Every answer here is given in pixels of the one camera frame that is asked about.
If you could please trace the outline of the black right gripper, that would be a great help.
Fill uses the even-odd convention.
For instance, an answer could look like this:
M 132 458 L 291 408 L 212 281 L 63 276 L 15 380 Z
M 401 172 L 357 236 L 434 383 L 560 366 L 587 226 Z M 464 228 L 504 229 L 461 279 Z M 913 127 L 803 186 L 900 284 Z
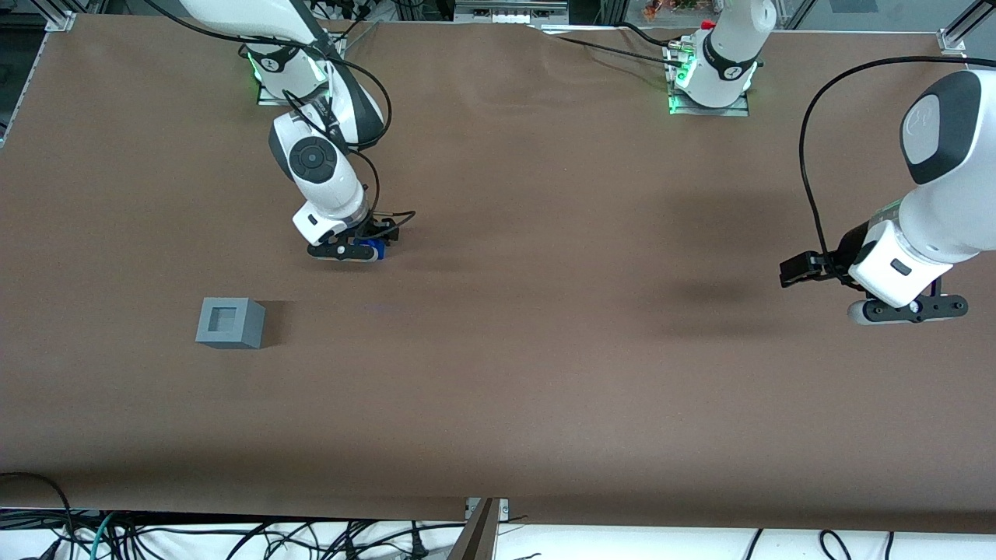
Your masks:
M 401 236 L 401 226 L 393 219 L 369 219 L 361 226 L 356 227 L 353 234 L 353 241 L 363 248 L 364 252 L 370 252 L 370 242 L 378 242 L 378 259 L 384 260 L 388 255 L 389 244 L 398 241 Z

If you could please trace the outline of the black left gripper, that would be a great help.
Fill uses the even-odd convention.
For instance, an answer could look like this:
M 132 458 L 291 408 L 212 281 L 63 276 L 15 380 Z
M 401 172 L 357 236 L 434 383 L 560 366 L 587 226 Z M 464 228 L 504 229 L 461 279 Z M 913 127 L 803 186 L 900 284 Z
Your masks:
M 881 234 L 873 233 L 869 221 L 864 221 L 843 234 L 836 251 L 810 250 L 806 257 L 791 257 L 780 263 L 780 286 L 789 288 L 804 282 L 822 282 L 828 273 L 836 273 L 842 285 L 878 285 L 876 270 L 869 266 L 860 269 L 862 262 L 872 254 Z

